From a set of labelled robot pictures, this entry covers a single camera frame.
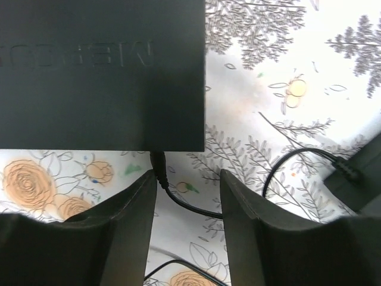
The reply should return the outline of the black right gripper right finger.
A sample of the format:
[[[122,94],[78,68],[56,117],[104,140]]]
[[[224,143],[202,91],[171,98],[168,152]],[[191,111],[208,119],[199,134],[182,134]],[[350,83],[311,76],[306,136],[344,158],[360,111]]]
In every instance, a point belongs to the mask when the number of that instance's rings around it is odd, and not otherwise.
[[[379,285],[380,219],[318,223],[266,200],[230,171],[220,173],[233,285]]]

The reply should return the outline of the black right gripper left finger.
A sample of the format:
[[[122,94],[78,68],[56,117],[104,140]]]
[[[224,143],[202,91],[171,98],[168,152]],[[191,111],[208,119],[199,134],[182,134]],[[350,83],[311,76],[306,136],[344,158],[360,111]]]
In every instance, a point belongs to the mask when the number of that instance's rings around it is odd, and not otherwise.
[[[1,215],[2,285],[142,285],[157,197],[144,173],[63,222]]]

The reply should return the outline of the black network switch box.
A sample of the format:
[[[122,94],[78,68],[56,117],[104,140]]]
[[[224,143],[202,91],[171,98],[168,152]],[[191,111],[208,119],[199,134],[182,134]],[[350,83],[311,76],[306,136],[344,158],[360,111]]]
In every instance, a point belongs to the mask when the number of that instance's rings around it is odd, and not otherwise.
[[[204,1],[2,1],[1,148],[203,151]]]

